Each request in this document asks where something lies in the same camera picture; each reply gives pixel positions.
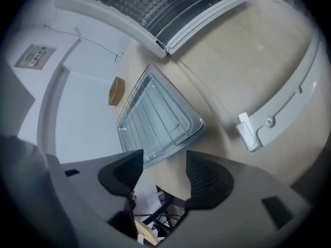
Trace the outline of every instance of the cable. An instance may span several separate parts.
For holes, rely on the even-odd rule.
[[[180,218],[182,217],[182,216],[177,215],[177,214],[134,214],[133,216],[135,216],[135,217],[147,217],[147,216],[156,216],[156,217],[158,217],[158,216],[165,216],[165,217],[171,217],[171,216],[178,216]]]
[[[162,224],[167,223],[167,225],[170,227],[169,223],[167,221],[162,222]]]
[[[174,217],[170,217],[170,218],[173,219],[173,220],[179,221],[179,219],[176,219],[176,218],[174,218]]]
[[[86,39],[86,38],[84,38],[84,37],[82,37],[82,36],[79,36],[79,35],[77,35],[77,34],[75,34],[75,33],[66,32],[66,31],[60,31],[60,30],[55,30],[55,29],[53,29],[53,28],[51,28],[50,26],[47,26],[47,25],[45,25],[45,24],[44,24],[43,26],[44,26],[44,27],[47,27],[47,28],[49,28],[50,30],[55,31],[55,32],[67,33],[67,34],[71,34],[71,35],[77,36],[77,37],[82,38],[82,39]],[[92,40],[89,40],[89,39],[86,39],[86,40],[88,40],[89,42],[92,42],[92,43],[94,43],[94,44],[99,45],[100,47],[104,48],[106,51],[111,52],[112,54],[115,54],[115,55],[116,55],[116,58],[119,57],[119,58],[122,59],[122,57],[120,57],[120,56],[118,56],[116,53],[114,53],[114,52],[108,50],[108,49],[105,48],[104,46],[102,46],[102,45],[100,45],[100,44],[98,44],[98,43],[96,43],[96,42],[94,42],[94,41],[92,41]]]

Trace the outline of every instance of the white wall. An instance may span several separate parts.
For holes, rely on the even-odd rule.
[[[117,75],[115,55],[82,41],[64,63],[68,73],[56,117],[56,155],[76,162],[122,152],[114,107],[108,105]]]
[[[24,118],[19,131],[19,138],[37,144],[38,129],[40,130],[42,126],[42,119],[39,116],[44,107],[44,95],[48,90],[49,83],[53,81],[54,75],[59,72],[61,62],[77,40],[78,38],[75,36],[55,33],[44,27],[22,30],[7,38],[7,47],[3,49],[6,61],[10,69],[35,99]],[[42,44],[56,48],[42,70],[15,67],[18,59],[31,44]]]
[[[123,56],[131,38],[119,30],[92,18],[54,7],[54,0],[27,0],[20,12],[21,27],[47,25],[51,28],[76,34],[98,43],[113,53]]]

